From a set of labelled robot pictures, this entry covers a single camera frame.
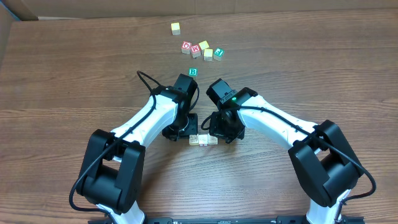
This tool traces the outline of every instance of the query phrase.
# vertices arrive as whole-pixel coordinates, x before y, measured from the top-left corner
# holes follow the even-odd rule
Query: toy block
[[[207,41],[202,41],[199,43],[199,47],[200,47],[201,53],[203,54],[205,49],[209,48],[209,44],[207,43]]]
[[[197,68],[189,68],[188,75],[192,77],[194,80],[197,79],[198,69]]]
[[[198,135],[196,134],[191,134],[189,135],[189,145],[191,146],[198,146],[199,145],[199,139]]]
[[[203,54],[203,59],[205,61],[211,62],[213,60],[213,49],[205,49],[205,53]]]
[[[180,35],[181,34],[180,23],[179,22],[172,23],[172,33],[173,33],[173,35]]]
[[[184,41],[182,42],[181,45],[181,52],[184,54],[190,54],[191,53],[191,45],[192,43]]]
[[[200,53],[200,47],[198,44],[194,45],[191,47],[191,53],[193,58],[197,58],[201,55]]]
[[[218,144],[217,137],[211,136],[210,134],[207,134],[207,135],[208,135],[208,143],[209,144]]]
[[[207,134],[199,134],[198,136],[199,139],[199,146],[207,146],[208,145],[208,136]]]
[[[224,50],[221,48],[217,48],[214,51],[214,59],[216,59],[217,61],[221,61],[221,59],[223,59],[224,56]]]

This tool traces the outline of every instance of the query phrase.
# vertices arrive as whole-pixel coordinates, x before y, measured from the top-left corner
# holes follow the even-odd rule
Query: wood grain
[[[207,40],[225,59],[194,60],[183,40]],[[136,70],[172,85],[189,67],[198,68],[200,123],[216,109],[205,90],[222,78],[299,118],[339,124],[378,184],[343,213],[397,223],[397,58],[398,9],[15,22],[0,73],[0,223],[101,218],[68,204],[89,136],[146,103]],[[369,187],[360,178],[353,193]],[[210,147],[158,136],[139,205],[150,217],[261,218],[304,214],[309,199],[287,153],[247,130]]]

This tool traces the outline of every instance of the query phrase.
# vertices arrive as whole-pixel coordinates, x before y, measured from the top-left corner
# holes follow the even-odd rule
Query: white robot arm
[[[317,125],[316,123],[304,121],[283,112],[269,104],[262,96],[259,95],[250,97],[250,99],[244,102],[242,106],[255,106],[274,111],[310,133],[314,132],[313,127]],[[241,109],[238,111],[238,116],[246,128],[260,131],[262,134],[281,145],[284,149],[290,149],[293,147],[293,143],[295,141],[302,141],[307,137],[307,135],[298,132],[295,128],[270,113],[265,113],[259,110]],[[318,152],[320,152],[320,149],[314,151],[314,154],[317,154]],[[344,191],[332,207],[322,207],[311,200],[310,209],[307,212],[307,221],[310,224],[334,224],[336,213],[338,212],[338,204],[349,194],[349,192],[349,189]]]
[[[173,141],[198,133],[197,115],[189,113],[194,107],[190,104],[196,90],[198,87],[193,78],[181,74],[174,86],[159,86],[151,90],[152,96],[147,104],[124,125],[110,133],[95,131],[88,142],[79,178],[88,172],[84,179],[77,181],[77,193],[108,211],[117,224],[144,223],[146,216],[139,209],[136,198],[141,186],[146,147],[160,132]],[[100,155],[111,144],[116,146],[103,159],[120,162],[119,170],[102,164]]]
[[[323,138],[360,164],[336,124],[325,121],[318,125],[295,118],[272,106],[253,90],[232,90],[222,79],[210,85],[206,94],[219,111],[209,117],[209,128],[203,127],[206,119],[202,129],[209,129],[210,135],[225,139],[227,143],[242,139],[245,128],[255,129],[271,138],[288,150],[300,185],[311,198],[306,222],[334,224],[341,220],[340,202],[363,172],[333,151],[322,161],[316,157],[321,150],[327,150],[315,140]]]

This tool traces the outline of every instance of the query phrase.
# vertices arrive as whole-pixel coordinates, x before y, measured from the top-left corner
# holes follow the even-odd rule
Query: black cable
[[[369,171],[366,170],[363,166],[359,165],[359,164],[358,164],[357,162],[355,162],[352,158],[350,158],[349,156],[347,156],[346,154],[344,154],[343,152],[341,152],[340,150],[338,150],[337,148],[335,148],[335,147],[332,146],[331,144],[327,143],[325,140],[319,138],[318,136],[316,136],[316,135],[314,135],[314,134],[312,134],[312,133],[309,133],[308,131],[302,129],[300,126],[295,125],[293,122],[289,121],[288,119],[284,118],[283,116],[279,115],[278,113],[276,113],[276,112],[274,112],[274,111],[272,111],[272,110],[265,109],[265,108],[260,108],[260,107],[257,107],[257,106],[239,106],[239,107],[235,107],[235,108],[229,108],[229,109],[225,109],[225,110],[220,110],[220,111],[217,111],[217,112],[212,113],[209,117],[207,117],[207,118],[202,122],[202,124],[201,124],[200,127],[202,128],[202,130],[209,130],[210,127],[204,128],[203,126],[205,125],[205,123],[206,123],[210,118],[212,118],[213,116],[215,117],[216,115],[221,114],[221,113],[224,112],[224,111],[238,111],[238,110],[240,110],[240,109],[259,110],[259,111],[263,111],[263,112],[266,112],[266,113],[270,113],[270,114],[276,116],[277,118],[279,118],[279,119],[282,120],[283,122],[285,122],[285,123],[287,123],[288,125],[290,125],[291,127],[295,128],[297,131],[300,131],[301,133],[306,134],[307,136],[310,136],[310,137],[314,138],[314,139],[315,139],[316,141],[318,141],[320,144],[322,144],[322,145],[328,147],[328,148],[329,148],[330,150],[332,150],[333,152],[335,152],[335,153],[337,153],[337,154],[343,156],[344,158],[346,158],[347,160],[349,160],[354,166],[356,166],[359,170],[361,170],[361,171],[369,178],[369,180],[370,180],[371,183],[372,183],[372,189],[371,189],[369,192],[366,192],[366,193],[363,193],[363,194],[353,195],[353,196],[344,198],[344,199],[340,202],[340,204],[339,204],[338,212],[337,212],[336,218],[335,218],[335,221],[336,221],[336,222],[338,221],[338,217],[339,217],[339,215],[340,215],[340,213],[341,213],[341,210],[342,210],[342,208],[343,208],[343,205],[346,205],[346,202],[347,202],[347,201],[352,200],[352,199],[357,199],[357,198],[368,197],[368,196],[372,195],[372,194],[376,191],[376,181],[374,180],[373,176],[369,173]]]
[[[198,100],[199,100],[199,86],[197,86],[197,91],[198,91],[198,96],[197,96],[195,102],[193,102],[193,104],[192,104],[191,107],[189,108],[189,111],[191,111],[191,110],[196,106],[196,104],[198,103]]]
[[[152,107],[150,108],[150,110],[148,111],[148,113],[146,113],[136,124],[134,124],[132,127],[130,127],[124,134],[122,134],[120,137],[117,138],[117,140],[115,140],[114,142],[112,142],[112,144],[110,144],[88,167],[87,169],[84,171],[84,173],[82,173],[82,175],[76,180],[76,182],[73,184],[72,189],[70,190],[69,193],[69,204],[71,206],[71,208],[73,208],[76,211],[80,211],[80,212],[103,212],[105,214],[105,216],[108,216],[113,223],[116,223],[116,221],[114,220],[114,218],[112,217],[112,215],[110,214],[110,212],[108,212],[105,209],[101,209],[101,208],[81,208],[81,207],[77,207],[75,205],[75,203],[73,203],[73,194],[75,193],[75,190],[77,188],[77,185],[80,183],[81,180],[83,180],[83,178],[86,177],[87,173],[90,171],[90,169],[96,165],[111,149],[113,149],[114,146],[116,146],[117,144],[119,144],[124,137],[126,137],[127,135],[129,135],[136,127],[138,127],[145,119],[147,119],[149,117],[149,115],[156,109],[156,97],[152,92],[152,88],[148,85],[148,83],[143,79],[143,76],[151,79],[152,81],[154,81],[156,84],[160,85],[160,83],[158,81],[156,81],[155,79],[153,79],[152,77],[148,76],[147,74],[145,74],[144,72],[141,71],[137,71],[137,75],[138,77],[141,79],[141,81],[145,84],[145,86],[148,88],[150,95],[153,97],[154,99],[154,103],[152,105]]]

